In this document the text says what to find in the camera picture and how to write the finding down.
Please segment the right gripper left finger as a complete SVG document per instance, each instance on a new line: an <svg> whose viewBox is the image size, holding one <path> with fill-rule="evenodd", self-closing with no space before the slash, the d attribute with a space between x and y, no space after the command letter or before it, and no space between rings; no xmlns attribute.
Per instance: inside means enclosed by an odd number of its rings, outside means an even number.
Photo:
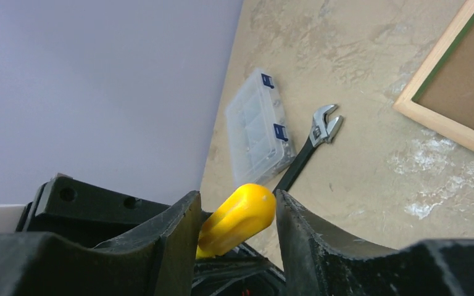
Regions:
<svg viewBox="0 0 474 296"><path fill-rule="evenodd" d="M192 191L93 248L51 232L0 234L0 295L189 295L201 216Z"/></svg>

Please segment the yellow handled screwdriver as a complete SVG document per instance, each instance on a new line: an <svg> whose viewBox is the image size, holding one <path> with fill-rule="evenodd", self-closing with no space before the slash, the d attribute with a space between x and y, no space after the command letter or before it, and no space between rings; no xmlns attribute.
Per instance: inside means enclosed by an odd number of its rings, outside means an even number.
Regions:
<svg viewBox="0 0 474 296"><path fill-rule="evenodd" d="M248 183L237 188L203 223L196 258L222 256L269 227L276 198L268 188Z"/></svg>

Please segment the green picture frame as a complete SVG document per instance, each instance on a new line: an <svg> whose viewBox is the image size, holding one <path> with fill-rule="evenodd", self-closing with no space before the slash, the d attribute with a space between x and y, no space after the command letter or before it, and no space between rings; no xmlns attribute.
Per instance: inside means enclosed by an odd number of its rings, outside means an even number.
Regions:
<svg viewBox="0 0 474 296"><path fill-rule="evenodd" d="M465 1L393 104L474 152L474 1Z"/></svg>

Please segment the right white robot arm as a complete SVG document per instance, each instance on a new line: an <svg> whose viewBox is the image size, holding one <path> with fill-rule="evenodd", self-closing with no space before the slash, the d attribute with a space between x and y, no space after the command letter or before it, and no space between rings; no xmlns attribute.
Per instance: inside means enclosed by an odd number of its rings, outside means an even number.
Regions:
<svg viewBox="0 0 474 296"><path fill-rule="evenodd" d="M277 197L283 269L245 243L196 259L197 191L169 206L55 177L0 234L0 295L474 295L474 239L393 250Z"/></svg>

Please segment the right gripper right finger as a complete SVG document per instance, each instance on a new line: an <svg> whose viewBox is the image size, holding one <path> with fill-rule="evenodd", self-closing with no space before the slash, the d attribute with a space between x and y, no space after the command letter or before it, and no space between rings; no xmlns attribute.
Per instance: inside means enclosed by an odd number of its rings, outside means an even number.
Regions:
<svg viewBox="0 0 474 296"><path fill-rule="evenodd" d="M474 295L474 239L394 250L361 239L276 193L288 295Z"/></svg>

